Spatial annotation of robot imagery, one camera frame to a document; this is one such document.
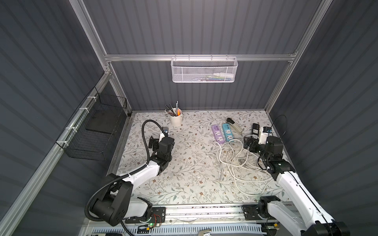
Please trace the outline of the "teal power strip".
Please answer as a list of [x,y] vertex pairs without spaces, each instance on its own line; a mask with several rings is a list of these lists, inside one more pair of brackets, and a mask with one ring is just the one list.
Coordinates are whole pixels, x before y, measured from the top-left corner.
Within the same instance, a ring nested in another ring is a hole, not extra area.
[[222,124],[222,130],[226,142],[229,142],[230,140],[234,139],[234,135],[231,131],[231,127],[229,124]]

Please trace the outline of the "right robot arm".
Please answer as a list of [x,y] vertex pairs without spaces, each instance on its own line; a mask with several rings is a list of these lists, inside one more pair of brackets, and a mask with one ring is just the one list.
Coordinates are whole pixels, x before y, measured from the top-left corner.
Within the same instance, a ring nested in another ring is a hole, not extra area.
[[261,196],[257,206],[244,205],[245,218],[252,214],[262,220],[275,219],[294,236],[349,236],[350,230],[343,222],[336,221],[311,195],[293,166],[283,159],[283,143],[280,138],[268,136],[259,144],[253,136],[243,138],[244,149],[258,155],[258,166],[288,194],[299,212],[295,215],[276,196]]

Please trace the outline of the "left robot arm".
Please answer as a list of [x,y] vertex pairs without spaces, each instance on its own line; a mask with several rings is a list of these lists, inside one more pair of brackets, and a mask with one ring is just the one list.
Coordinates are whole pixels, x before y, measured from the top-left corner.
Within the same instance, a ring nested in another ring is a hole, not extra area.
[[122,176],[110,174],[105,184],[88,200],[84,212],[90,221],[104,221],[111,226],[123,223],[125,219],[146,221],[152,214],[152,203],[138,197],[133,191],[148,180],[161,174],[172,160],[174,139],[164,137],[153,152],[150,162]]

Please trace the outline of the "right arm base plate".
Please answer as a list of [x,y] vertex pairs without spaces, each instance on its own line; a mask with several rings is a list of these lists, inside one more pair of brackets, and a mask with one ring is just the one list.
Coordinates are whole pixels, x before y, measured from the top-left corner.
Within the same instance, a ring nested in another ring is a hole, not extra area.
[[245,220],[252,221],[252,220],[275,220],[273,216],[268,213],[267,206],[259,205],[259,204],[251,204],[251,205],[242,205],[241,209],[243,211]]

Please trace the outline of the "purple power strip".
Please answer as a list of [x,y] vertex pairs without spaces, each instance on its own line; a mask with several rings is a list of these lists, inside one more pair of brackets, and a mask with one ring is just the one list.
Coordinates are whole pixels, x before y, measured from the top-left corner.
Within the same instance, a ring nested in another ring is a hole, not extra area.
[[212,130],[212,132],[213,132],[213,135],[214,135],[215,141],[216,141],[218,144],[220,144],[220,145],[224,144],[224,143],[225,143],[225,139],[224,139],[224,137],[223,137],[223,135],[222,135],[222,133],[221,133],[221,129],[220,129],[220,127],[219,127],[217,124],[215,124],[215,125],[212,125],[212,126],[211,126],[211,130]]

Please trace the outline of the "black power strip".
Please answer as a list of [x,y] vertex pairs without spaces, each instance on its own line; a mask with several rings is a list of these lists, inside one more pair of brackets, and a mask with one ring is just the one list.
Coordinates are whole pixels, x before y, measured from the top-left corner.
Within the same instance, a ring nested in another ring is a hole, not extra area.
[[253,123],[253,125],[252,125],[252,137],[254,139],[257,139],[257,140],[259,139],[259,130],[260,130],[260,125]]

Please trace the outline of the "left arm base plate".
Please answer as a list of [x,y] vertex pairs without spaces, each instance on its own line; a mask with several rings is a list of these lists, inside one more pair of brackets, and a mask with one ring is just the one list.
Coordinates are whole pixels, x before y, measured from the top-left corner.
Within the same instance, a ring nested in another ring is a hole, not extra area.
[[147,212],[141,217],[126,217],[126,224],[147,224],[147,223],[164,223],[166,216],[166,207],[148,208]]

